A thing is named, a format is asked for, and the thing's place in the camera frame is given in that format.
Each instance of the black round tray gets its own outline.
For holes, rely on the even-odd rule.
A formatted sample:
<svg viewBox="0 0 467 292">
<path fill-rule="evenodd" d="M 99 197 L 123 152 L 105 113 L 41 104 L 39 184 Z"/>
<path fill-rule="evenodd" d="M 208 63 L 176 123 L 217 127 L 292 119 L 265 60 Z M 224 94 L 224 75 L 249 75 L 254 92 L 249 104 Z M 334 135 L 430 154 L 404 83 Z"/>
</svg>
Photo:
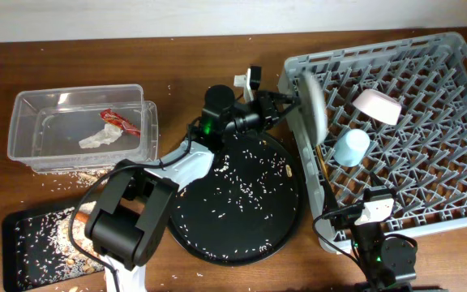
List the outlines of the black round tray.
<svg viewBox="0 0 467 292">
<path fill-rule="evenodd" d="M 270 135 L 235 135 L 225 145 L 207 176 L 177 195 L 169 229 L 202 260 L 251 264 L 279 251 L 294 234 L 306 186 L 291 155 Z"/>
</svg>

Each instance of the dish rack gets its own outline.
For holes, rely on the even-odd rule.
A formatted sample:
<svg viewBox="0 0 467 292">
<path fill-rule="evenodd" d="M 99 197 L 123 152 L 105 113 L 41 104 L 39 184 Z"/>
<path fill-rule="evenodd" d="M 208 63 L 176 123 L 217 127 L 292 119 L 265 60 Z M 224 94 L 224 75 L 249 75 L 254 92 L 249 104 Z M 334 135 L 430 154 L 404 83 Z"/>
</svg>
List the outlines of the dish rack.
<svg viewBox="0 0 467 292">
<path fill-rule="evenodd" d="M 397 190 L 387 232 L 410 237 L 467 226 L 467 44 L 457 33 L 338 49 L 286 60 L 278 88 L 297 95 L 302 71 L 311 71 L 325 92 L 329 136 L 321 145 L 339 205 L 362 198 L 369 171 Z M 367 88 L 401 103 L 396 126 L 375 121 L 352 106 Z M 288 117 L 295 136 L 314 217 L 323 209 L 323 180 L 314 145 L 299 110 Z M 352 128 L 371 138 L 357 166 L 333 159 L 337 137 Z M 350 249 L 346 230 L 319 221 L 317 230 L 339 248 Z M 336 252 L 322 244 L 323 249 Z"/>
</svg>

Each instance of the white wall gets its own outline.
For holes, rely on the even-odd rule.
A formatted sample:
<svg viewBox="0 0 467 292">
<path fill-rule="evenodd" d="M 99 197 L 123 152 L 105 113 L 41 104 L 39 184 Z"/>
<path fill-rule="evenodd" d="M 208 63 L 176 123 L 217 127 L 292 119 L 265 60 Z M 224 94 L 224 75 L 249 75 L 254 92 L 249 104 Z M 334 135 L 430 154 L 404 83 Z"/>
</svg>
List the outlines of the white wall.
<svg viewBox="0 0 467 292">
<path fill-rule="evenodd" d="M 0 0 L 0 41 L 455 26 L 465 0 Z"/>
</svg>

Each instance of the brown wood surface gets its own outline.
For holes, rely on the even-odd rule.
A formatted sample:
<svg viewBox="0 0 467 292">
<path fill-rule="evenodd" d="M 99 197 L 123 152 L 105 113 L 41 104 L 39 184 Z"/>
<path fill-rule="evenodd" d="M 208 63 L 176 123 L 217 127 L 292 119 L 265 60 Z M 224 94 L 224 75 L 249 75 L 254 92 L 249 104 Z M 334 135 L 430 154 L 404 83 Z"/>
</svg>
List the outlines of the brown wood surface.
<svg viewBox="0 0 467 292">
<path fill-rule="evenodd" d="M 67 183 L 73 178 L 34 175 L 27 166 L 7 158 L 7 132 L 17 93 L 140 84 L 145 98 L 157 105 L 159 154 L 163 155 L 178 144 L 185 125 L 200 114 L 208 86 L 231 85 L 234 75 L 242 74 L 250 64 L 263 67 L 262 88 L 276 90 L 278 75 L 288 57 L 445 31 L 460 32 L 467 41 L 467 28 L 455 28 L 0 44 L 0 290 L 2 219 L 39 203 L 81 195 L 80 189 L 50 191 L 56 186 L 54 179 Z M 296 148 L 286 127 L 274 133 L 291 151 Z M 353 262 L 319 247 L 311 221 L 308 209 L 298 234 L 286 247 L 263 262 L 239 268 L 198 260 L 165 232 L 147 266 L 147 287 L 152 291 L 331 291 L 332 287 L 339 290 L 343 285 L 363 281 Z M 467 229 L 426 236 L 418 242 L 418 279 L 414 285 L 466 291 Z M 96 273 L 36 291 L 52 291 L 57 286 L 57 291 L 66 292 L 72 286 L 79 290 L 105 289 L 103 273 Z"/>
</svg>

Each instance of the red wrapper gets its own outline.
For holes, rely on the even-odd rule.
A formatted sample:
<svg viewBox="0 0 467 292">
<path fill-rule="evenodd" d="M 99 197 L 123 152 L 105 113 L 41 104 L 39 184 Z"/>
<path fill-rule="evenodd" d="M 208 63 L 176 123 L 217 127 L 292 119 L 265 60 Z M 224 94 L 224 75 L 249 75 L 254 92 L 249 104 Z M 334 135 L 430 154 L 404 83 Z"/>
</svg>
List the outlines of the red wrapper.
<svg viewBox="0 0 467 292">
<path fill-rule="evenodd" d="M 135 125 L 129 122 L 126 118 L 122 117 L 121 115 L 113 112 L 111 109 L 106 109 L 101 112 L 101 118 L 112 124 L 120 129 L 124 130 L 125 132 L 140 137 L 140 131 L 138 130 Z"/>
</svg>

